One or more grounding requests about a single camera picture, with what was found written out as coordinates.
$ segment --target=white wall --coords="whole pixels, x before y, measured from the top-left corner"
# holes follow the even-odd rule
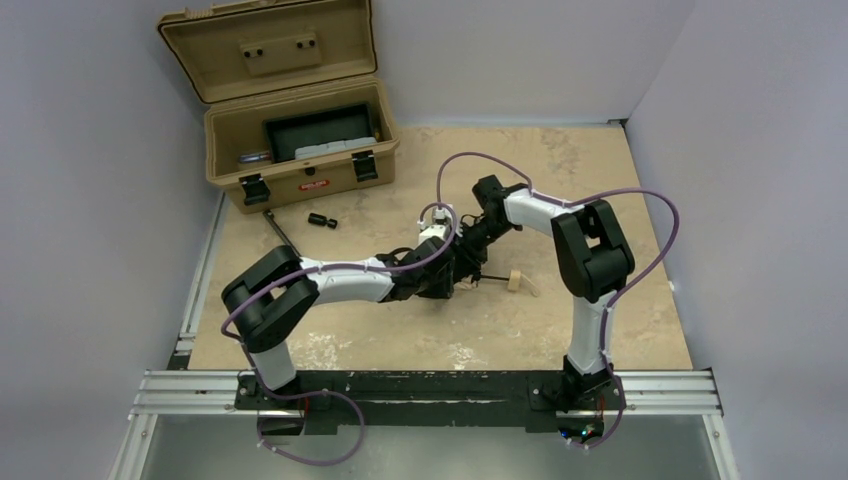
[[[627,124],[743,478],[848,478],[846,86],[848,2],[701,1]]]
[[[166,364],[216,197],[154,29],[182,4],[50,3],[0,5],[0,476],[90,480]]]
[[[695,0],[373,0],[402,123],[626,118]]]

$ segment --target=black toolbox latch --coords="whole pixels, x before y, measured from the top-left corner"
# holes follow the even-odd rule
[[[267,202],[271,198],[271,190],[265,185],[262,175],[248,175],[241,177],[241,188],[244,189],[244,204],[247,206]]]
[[[374,160],[374,152],[366,150],[353,154],[353,171],[356,173],[356,181],[377,179],[377,162]]]

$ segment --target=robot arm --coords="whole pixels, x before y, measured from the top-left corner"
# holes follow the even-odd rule
[[[525,226],[554,239],[560,275],[575,297],[572,343],[563,366],[564,395],[581,395],[608,382],[599,345],[601,314],[635,267],[610,205],[604,201],[573,208],[555,205],[533,197],[526,185],[503,187],[493,175],[480,179],[472,192],[482,215],[473,225],[463,224],[449,248],[425,266],[400,273],[373,271],[374,267],[410,265],[432,255],[449,232],[444,217],[436,216],[435,224],[421,232],[419,245],[402,258],[394,252],[381,254],[354,262],[363,266],[362,271],[328,270],[300,276],[286,284],[283,294],[276,298],[266,294],[237,317],[236,328],[266,384],[276,390],[295,377],[285,339],[313,305],[389,302],[413,295],[450,298],[456,282],[480,278],[491,243]],[[587,238],[598,239],[598,244],[590,247]],[[297,257],[290,248],[277,247],[227,286],[224,303],[232,312],[275,280],[330,263]],[[609,345],[611,311],[604,330]]]

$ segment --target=tan toolbox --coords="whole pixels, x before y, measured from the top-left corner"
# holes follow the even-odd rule
[[[206,178],[242,213],[394,180],[399,139],[385,87],[373,76],[370,0],[265,0],[186,9],[165,15],[158,28],[200,100],[210,105],[204,117]],[[332,153],[289,158],[289,147],[317,138],[301,135],[299,119],[325,117],[350,120],[348,126],[359,129],[348,130],[370,128],[373,135],[336,138],[348,142],[334,142]],[[292,126],[268,134],[267,122]],[[332,121],[315,125],[332,135],[343,135],[345,127]],[[355,146],[362,140],[370,144]],[[247,158],[242,156],[258,152],[273,152],[273,163],[267,156],[242,163]]]

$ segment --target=toolbox label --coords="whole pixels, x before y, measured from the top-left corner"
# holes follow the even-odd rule
[[[330,184],[329,180],[318,180],[317,182],[304,183],[297,187],[298,190],[305,192],[307,190],[315,190],[316,188],[326,187]]]

